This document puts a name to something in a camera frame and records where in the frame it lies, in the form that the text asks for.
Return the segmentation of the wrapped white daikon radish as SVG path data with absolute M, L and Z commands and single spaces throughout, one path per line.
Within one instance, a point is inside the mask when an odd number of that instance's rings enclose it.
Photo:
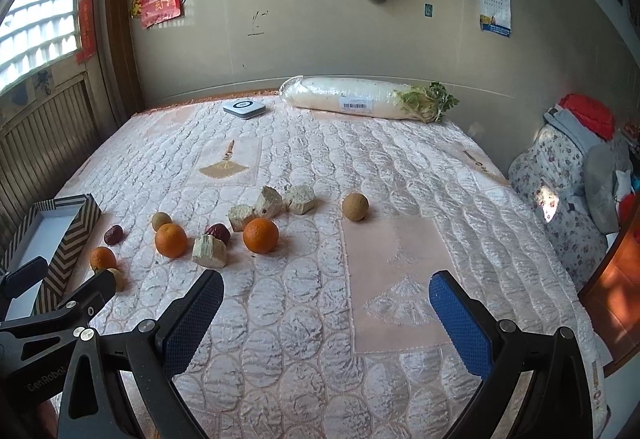
M 289 106 L 354 116 L 439 122 L 459 104 L 438 81 L 428 86 L 363 78 L 295 76 L 279 89 Z

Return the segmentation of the red cloth on pile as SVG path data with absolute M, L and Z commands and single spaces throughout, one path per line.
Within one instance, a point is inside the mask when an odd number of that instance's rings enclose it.
M 611 110 L 597 99 L 579 93 L 563 96 L 559 106 L 569 110 L 580 123 L 605 141 L 611 141 L 615 132 L 615 119 Z

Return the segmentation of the brown longan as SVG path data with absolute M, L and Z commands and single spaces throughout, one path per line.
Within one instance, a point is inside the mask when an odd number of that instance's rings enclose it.
M 108 269 L 108 272 L 110 272 L 115 279 L 116 292 L 122 292 L 125 289 L 126 285 L 125 277 L 122 275 L 122 272 L 120 272 L 119 269 L 115 268 Z
M 171 222 L 172 220 L 169 214 L 163 211 L 157 211 L 151 219 L 152 229 L 157 232 L 163 225 L 169 225 Z
M 352 222 L 358 222 L 367 216 L 369 201 L 359 192 L 348 194 L 342 203 L 343 216 Z

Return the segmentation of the pale sugarcane chunk right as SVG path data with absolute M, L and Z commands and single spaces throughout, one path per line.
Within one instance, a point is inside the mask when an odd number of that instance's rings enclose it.
M 283 195 L 283 205 L 292 214 L 306 214 L 316 206 L 314 189 L 308 184 L 290 186 Z

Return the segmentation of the brown longan by orange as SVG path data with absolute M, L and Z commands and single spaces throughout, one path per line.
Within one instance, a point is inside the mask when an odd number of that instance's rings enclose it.
M 171 222 L 172 220 L 169 214 L 163 211 L 157 211 L 151 219 L 152 229 L 157 232 L 163 225 L 169 225 Z

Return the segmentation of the pale sugarcane chunk middle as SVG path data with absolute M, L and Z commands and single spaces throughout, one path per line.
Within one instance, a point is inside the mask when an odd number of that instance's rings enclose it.
M 264 186 L 254 204 L 254 213 L 259 218 L 272 219 L 284 211 L 282 195 L 271 186 Z

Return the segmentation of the red paper strip window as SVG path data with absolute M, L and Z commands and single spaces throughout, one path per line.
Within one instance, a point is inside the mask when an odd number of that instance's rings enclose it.
M 77 63 L 83 63 L 96 54 L 93 0 L 79 0 L 78 26 L 80 46 L 76 53 L 76 61 Z

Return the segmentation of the orange middle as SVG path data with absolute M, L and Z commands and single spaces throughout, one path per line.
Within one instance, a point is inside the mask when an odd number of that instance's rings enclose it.
M 175 223 L 165 223 L 155 233 L 154 244 L 160 255 L 175 259 L 182 256 L 188 247 L 186 232 Z

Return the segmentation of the pale sugarcane chunk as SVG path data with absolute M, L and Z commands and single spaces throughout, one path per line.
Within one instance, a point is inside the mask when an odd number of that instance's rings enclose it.
M 243 232 L 245 227 L 256 218 L 256 212 L 250 205 L 234 205 L 229 209 L 227 217 L 234 232 Z
M 213 235 L 203 234 L 193 242 L 192 260 L 208 269 L 222 269 L 227 266 L 227 246 Z
M 282 195 L 271 186 L 264 186 L 254 204 L 254 213 L 259 218 L 272 219 L 284 211 Z
M 283 195 L 283 205 L 292 214 L 306 214 L 316 206 L 314 189 L 308 184 L 290 186 Z

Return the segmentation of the large orange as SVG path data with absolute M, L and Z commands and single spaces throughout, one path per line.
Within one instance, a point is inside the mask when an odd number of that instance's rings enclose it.
M 256 254 L 268 254 L 278 245 L 279 229 L 266 218 L 256 218 L 248 222 L 243 230 L 243 243 Z

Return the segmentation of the white square device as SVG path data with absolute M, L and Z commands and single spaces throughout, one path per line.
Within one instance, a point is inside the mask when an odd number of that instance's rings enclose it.
M 235 99 L 222 104 L 224 113 L 241 119 L 250 119 L 266 113 L 264 103 L 250 99 Z

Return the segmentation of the wooden furniture edge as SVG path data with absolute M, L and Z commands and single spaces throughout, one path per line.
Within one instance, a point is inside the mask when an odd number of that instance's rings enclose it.
M 639 353 L 639 197 L 627 210 L 620 233 L 578 297 L 611 360 L 609 377 Z

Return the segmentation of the small orange near tray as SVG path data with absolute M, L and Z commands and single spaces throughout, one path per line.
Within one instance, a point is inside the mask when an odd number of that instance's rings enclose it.
M 94 272 L 116 269 L 117 260 L 110 248 L 98 246 L 91 251 L 89 265 Z

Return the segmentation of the dark red date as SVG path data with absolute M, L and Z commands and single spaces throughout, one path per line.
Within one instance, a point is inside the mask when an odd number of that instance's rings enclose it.
M 103 240 L 107 246 L 119 244 L 124 239 L 124 230 L 120 225 L 112 225 L 104 235 Z

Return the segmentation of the red date centre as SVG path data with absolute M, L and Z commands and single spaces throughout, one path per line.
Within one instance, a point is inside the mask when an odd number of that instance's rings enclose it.
M 231 239 L 229 229 L 223 223 L 215 223 L 205 230 L 205 234 L 220 240 L 224 245 L 228 245 Z

